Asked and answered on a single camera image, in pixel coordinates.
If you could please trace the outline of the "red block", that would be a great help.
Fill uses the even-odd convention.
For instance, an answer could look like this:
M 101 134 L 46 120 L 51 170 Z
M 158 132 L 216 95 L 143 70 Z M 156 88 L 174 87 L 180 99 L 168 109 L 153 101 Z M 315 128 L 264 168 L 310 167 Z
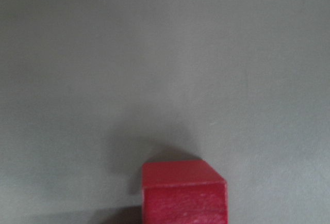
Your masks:
M 142 166 L 143 223 L 228 223 L 227 182 L 204 160 Z

